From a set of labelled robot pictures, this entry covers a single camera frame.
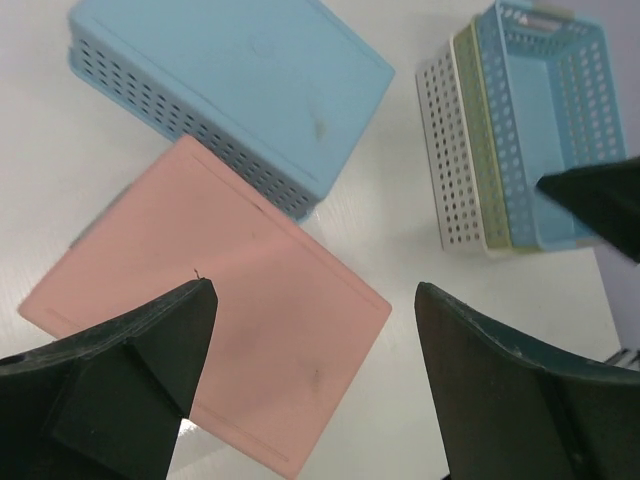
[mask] table surface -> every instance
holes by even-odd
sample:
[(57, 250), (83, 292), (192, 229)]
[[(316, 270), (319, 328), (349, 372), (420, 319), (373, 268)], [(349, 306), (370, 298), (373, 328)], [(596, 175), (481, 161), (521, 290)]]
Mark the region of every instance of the table surface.
[[(169, 143), (75, 78), (74, 0), (0, 0), (0, 356), (51, 340), (16, 307), (70, 241)], [(437, 284), (561, 348), (603, 359), (619, 343), (591, 250), (490, 261), (440, 246), (414, 72), (477, 0), (326, 0), (397, 74), (329, 198), (304, 229), (394, 308), (301, 479), (438, 479), (446, 458), (413, 299)], [(171, 479), (277, 478), (185, 424)]]

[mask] stacked basket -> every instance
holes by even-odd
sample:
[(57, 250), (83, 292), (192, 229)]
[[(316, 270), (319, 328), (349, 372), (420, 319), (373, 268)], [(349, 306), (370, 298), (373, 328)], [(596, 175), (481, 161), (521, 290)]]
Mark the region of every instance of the stacked basket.
[(593, 233), (535, 190), (625, 158), (602, 27), (498, 1), (422, 65), (418, 91), (445, 250), (553, 251)]

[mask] pink basket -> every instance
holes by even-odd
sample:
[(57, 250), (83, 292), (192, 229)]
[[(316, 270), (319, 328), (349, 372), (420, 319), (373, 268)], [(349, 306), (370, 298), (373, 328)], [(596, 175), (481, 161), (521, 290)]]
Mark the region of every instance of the pink basket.
[(191, 419), (294, 478), (391, 307), (193, 138), (95, 222), (20, 313), (68, 336), (196, 275), (219, 306)]

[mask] dark pointed object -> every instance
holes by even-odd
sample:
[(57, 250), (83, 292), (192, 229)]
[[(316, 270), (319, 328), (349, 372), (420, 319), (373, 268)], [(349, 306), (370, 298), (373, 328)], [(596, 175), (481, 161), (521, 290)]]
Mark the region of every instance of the dark pointed object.
[(194, 280), (71, 337), (0, 360), (0, 477), (166, 478), (218, 300)]
[(537, 187), (640, 263), (640, 157), (545, 175)]
[(415, 308), (453, 480), (638, 478), (640, 373), (552, 347), (433, 285), (418, 286)]

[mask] upside-down blue basket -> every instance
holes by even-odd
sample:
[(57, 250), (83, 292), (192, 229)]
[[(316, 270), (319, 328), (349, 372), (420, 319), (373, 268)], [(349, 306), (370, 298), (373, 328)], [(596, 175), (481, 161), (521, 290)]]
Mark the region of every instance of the upside-down blue basket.
[(626, 156), (602, 27), (498, 1), (475, 20), (513, 246), (572, 248), (593, 234), (535, 191), (547, 173)]
[(329, 192), (393, 69), (317, 0), (83, 0), (81, 78), (196, 137), (287, 215)]

